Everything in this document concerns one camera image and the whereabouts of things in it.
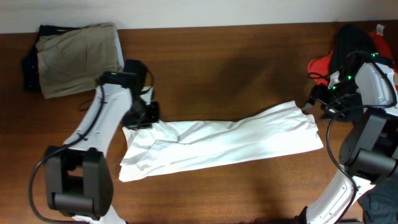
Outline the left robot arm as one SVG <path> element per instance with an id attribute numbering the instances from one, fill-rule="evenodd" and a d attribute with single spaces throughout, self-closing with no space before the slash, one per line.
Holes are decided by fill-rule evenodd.
<path id="1" fill-rule="evenodd" d="M 124 223 L 112 206 L 113 181 L 106 162 L 119 125 L 138 130 L 159 120 L 154 87 L 145 86 L 148 72 L 104 72 L 83 120 L 59 147 L 50 146 L 45 169 L 49 208 L 70 223 Z"/>

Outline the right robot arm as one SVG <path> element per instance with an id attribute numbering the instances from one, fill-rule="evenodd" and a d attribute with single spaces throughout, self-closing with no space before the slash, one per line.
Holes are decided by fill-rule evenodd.
<path id="1" fill-rule="evenodd" d="M 312 88 L 307 110 L 320 102 L 326 129 L 326 149 L 338 171 L 321 196 L 303 208 L 294 223 L 339 223 L 367 191 L 397 177 L 397 90 L 393 63 L 377 53 L 354 51 L 330 75 L 327 85 Z M 337 157 L 330 146 L 335 121 L 350 117 L 352 130 Z"/>

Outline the white robot print t-shirt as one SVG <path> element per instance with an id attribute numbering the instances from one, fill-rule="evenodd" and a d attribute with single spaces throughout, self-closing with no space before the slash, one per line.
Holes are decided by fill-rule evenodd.
<path id="1" fill-rule="evenodd" d="M 232 121 L 154 123 L 137 131 L 123 128 L 127 151 L 122 182 L 321 149 L 315 118 L 294 101 Z"/>

